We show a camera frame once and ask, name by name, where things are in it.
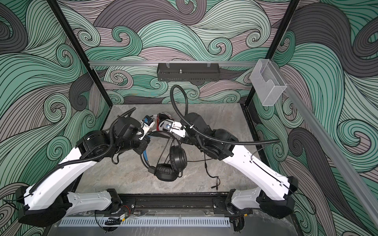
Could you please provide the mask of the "white headphones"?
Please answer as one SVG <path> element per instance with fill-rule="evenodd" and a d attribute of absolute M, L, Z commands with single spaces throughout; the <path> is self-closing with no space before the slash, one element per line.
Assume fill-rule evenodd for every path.
<path fill-rule="evenodd" d="M 157 131 L 162 131 L 162 130 L 170 131 L 174 123 L 174 119 L 167 113 L 159 113 L 157 114 L 156 122 L 157 122 L 157 127 L 156 127 Z"/>

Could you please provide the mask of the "black blue headphones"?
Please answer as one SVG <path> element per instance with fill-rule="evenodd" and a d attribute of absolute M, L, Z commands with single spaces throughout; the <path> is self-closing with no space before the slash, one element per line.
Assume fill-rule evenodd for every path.
<path fill-rule="evenodd" d="M 163 182 L 173 182 L 183 176 L 183 171 L 188 165 L 187 155 L 181 142 L 168 131 L 152 131 L 145 136 L 167 138 L 167 142 L 160 154 L 155 166 L 149 164 L 147 152 L 140 154 L 140 160 L 148 172 Z"/>

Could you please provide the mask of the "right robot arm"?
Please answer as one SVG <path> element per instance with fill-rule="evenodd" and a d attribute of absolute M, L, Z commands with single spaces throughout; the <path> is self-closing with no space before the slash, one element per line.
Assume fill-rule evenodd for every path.
<path fill-rule="evenodd" d="M 279 140 L 239 141 L 227 130 L 211 129 L 199 114 L 189 112 L 182 114 L 179 111 L 174 99 L 176 89 L 183 94 L 186 103 L 188 98 L 181 86 L 173 85 L 170 89 L 169 96 L 173 109 L 180 117 L 181 128 L 184 130 L 181 136 L 183 141 L 196 146 L 205 156 L 234 167 L 257 185 L 250 190 L 232 190 L 229 194 L 231 208 L 239 210 L 256 208 L 277 219 L 292 214 L 295 206 L 292 196 L 298 189 L 298 180 L 272 170 L 246 148 L 276 144 Z"/>

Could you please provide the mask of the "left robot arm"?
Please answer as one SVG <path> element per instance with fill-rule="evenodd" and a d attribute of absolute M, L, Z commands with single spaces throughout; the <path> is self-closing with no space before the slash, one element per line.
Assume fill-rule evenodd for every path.
<path fill-rule="evenodd" d="M 121 114 L 107 130 L 95 130 L 84 135 L 70 153 L 34 185 L 20 187 L 15 192 L 22 206 L 18 211 L 21 224 L 47 227 L 62 218 L 85 211 L 105 214 L 120 210 L 122 201 L 115 189 L 79 194 L 68 187 L 104 158 L 112 158 L 128 150 L 142 154 L 147 145 L 146 134 L 154 126 L 154 119 L 145 116 L 141 121 L 131 117 L 134 108 Z"/>

